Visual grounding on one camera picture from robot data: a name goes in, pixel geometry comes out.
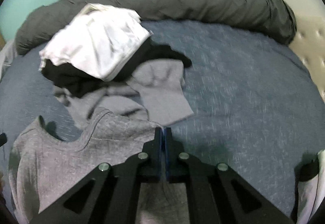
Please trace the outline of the folded white grey clothes stack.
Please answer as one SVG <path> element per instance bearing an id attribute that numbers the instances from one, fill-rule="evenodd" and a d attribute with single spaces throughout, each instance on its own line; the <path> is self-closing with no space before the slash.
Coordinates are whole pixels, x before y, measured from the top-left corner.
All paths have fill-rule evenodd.
<path id="1" fill-rule="evenodd" d="M 292 220 L 295 223 L 324 223 L 324 196 L 324 150 L 321 150 L 297 170 Z"/>

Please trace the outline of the cream tufted headboard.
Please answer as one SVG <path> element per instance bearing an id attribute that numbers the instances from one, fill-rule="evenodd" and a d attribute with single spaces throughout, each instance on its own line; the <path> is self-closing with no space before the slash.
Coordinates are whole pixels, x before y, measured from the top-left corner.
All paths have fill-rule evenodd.
<path id="1" fill-rule="evenodd" d="M 324 0 L 285 0 L 297 21 L 297 33 L 290 49 L 309 70 L 324 98 Z"/>

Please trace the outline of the grey knit garment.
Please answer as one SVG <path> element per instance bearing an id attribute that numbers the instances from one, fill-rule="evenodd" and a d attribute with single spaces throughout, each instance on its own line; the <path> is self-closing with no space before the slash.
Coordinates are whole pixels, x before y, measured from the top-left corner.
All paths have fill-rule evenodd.
<path id="1" fill-rule="evenodd" d="M 87 127 L 97 107 L 168 126 L 193 115 L 182 90 L 183 73 L 180 60 L 152 60 L 138 66 L 126 82 L 109 82 L 81 98 L 65 88 L 54 87 L 53 94 L 66 107 L 78 129 Z"/>

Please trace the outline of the dark grey rolled duvet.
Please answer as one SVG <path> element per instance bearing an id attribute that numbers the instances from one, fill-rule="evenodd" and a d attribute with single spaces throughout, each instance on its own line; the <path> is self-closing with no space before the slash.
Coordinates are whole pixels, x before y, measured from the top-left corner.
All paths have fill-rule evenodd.
<path id="1" fill-rule="evenodd" d="M 18 54 L 49 41 L 89 3 L 132 9 L 146 21 L 221 23 L 262 33 L 284 45 L 297 31 L 295 14 L 284 0 L 59 0 L 28 15 L 15 35 Z"/>

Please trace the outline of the grey quilted sweater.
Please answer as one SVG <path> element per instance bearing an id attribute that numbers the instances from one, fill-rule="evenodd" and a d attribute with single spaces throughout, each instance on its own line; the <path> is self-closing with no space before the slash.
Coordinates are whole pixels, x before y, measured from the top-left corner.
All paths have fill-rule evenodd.
<path id="1" fill-rule="evenodd" d="M 81 136 L 63 142 L 37 117 L 15 140 L 8 178 L 19 223 L 29 223 L 100 163 L 117 165 L 154 138 L 157 124 L 95 109 Z"/>

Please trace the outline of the light grey blanket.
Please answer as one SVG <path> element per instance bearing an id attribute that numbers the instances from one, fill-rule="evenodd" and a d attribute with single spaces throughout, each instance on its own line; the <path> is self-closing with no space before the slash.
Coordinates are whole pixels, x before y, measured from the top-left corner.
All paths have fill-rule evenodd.
<path id="1" fill-rule="evenodd" d="M 0 53 L 0 79 L 2 80 L 14 59 L 18 56 L 15 39 L 9 40 Z"/>

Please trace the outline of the blue patterned bed sheet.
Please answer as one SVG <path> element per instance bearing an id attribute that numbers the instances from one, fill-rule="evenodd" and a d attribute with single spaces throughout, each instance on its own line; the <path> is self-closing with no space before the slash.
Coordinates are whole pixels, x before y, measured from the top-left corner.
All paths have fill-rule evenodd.
<path id="1" fill-rule="evenodd" d="M 204 163 L 227 163 L 290 216 L 297 169 L 324 149 L 324 102 L 300 59 L 259 33 L 196 21 L 144 22 L 192 60 L 193 116 L 172 133 Z"/>

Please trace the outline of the white black garment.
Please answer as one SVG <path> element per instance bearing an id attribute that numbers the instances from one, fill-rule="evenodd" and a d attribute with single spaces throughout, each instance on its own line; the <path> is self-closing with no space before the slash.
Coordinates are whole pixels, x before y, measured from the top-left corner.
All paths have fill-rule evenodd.
<path id="1" fill-rule="evenodd" d="M 152 41 L 135 10 L 87 4 L 39 52 L 40 72 L 59 88 L 81 98 L 104 82 L 123 82 L 146 61 L 192 61 L 167 44 Z"/>

